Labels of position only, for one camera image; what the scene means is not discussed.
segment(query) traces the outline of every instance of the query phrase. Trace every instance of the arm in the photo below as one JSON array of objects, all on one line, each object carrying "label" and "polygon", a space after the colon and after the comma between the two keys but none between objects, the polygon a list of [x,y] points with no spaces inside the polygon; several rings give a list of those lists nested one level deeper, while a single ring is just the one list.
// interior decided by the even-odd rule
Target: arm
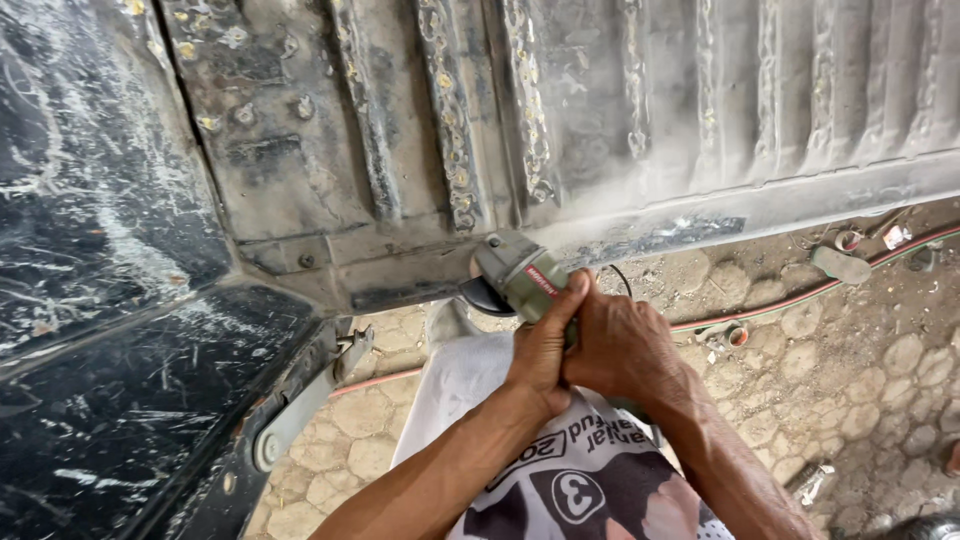
[{"label": "arm", "polygon": [[588,287],[586,275],[571,275],[543,318],[517,331],[503,385],[425,449],[343,503],[310,538],[446,534],[480,490],[569,405],[569,393],[559,386],[564,328]]},{"label": "arm", "polygon": [[605,296],[594,285],[579,321],[564,378],[640,404],[670,441],[687,481],[734,536],[820,538],[680,359],[666,319],[644,302]]}]

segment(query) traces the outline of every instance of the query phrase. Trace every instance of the metal bracket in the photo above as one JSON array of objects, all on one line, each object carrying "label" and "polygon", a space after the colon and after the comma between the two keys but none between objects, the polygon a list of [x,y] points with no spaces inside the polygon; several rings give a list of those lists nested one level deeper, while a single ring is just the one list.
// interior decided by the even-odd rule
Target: metal bracket
[{"label": "metal bracket", "polygon": [[360,358],[371,349],[373,327],[367,326],[366,330],[354,331],[353,335],[338,337],[337,343],[347,345],[347,348],[256,436],[253,441],[253,464],[258,470],[268,473],[274,469],[276,461],[290,448],[317,409],[326,403],[330,392],[344,381]]}]

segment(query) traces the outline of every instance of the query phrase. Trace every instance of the concrete floor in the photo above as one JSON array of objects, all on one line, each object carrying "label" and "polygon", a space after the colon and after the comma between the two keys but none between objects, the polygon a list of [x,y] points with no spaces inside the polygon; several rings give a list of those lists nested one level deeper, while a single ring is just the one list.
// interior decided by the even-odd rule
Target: concrete floor
[{"label": "concrete floor", "polygon": [[[917,234],[955,220],[960,201],[926,205],[906,218]],[[878,218],[858,218],[863,228]],[[671,321],[766,305],[826,278],[806,262],[804,238],[845,224],[619,264],[637,300]],[[832,239],[833,231],[827,233]],[[879,240],[865,255],[885,251]],[[904,518],[960,504],[956,480],[940,471],[960,438],[960,238],[944,242],[932,273],[906,258],[790,309],[747,322],[750,339],[733,352],[675,334],[720,410],[781,482],[809,460],[831,458],[835,475],[809,512],[825,531],[864,537]],[[605,291],[624,292],[609,269]],[[350,376],[366,380],[423,364],[424,306],[359,317],[373,324],[374,351]],[[485,331],[516,320],[474,317]],[[270,483],[248,538],[305,538],[349,496],[387,471],[419,377],[333,399],[317,412]]]}]

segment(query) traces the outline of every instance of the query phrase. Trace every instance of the corrugated metal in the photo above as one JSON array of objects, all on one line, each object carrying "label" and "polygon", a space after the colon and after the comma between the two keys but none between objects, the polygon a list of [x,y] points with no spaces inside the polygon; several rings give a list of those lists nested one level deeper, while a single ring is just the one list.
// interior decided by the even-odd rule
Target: corrugated metal
[{"label": "corrugated metal", "polygon": [[598,262],[960,189],[957,2],[163,7],[240,251],[340,311],[496,229]]}]

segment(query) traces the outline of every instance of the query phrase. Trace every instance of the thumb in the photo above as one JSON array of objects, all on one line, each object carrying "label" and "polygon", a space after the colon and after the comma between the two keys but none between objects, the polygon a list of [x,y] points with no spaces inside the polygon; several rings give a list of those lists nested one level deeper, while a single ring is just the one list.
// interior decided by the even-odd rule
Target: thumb
[{"label": "thumb", "polygon": [[587,272],[577,270],[570,274],[566,287],[554,299],[553,305],[543,314],[539,324],[548,335],[563,335],[566,324],[584,302],[590,289]]}]

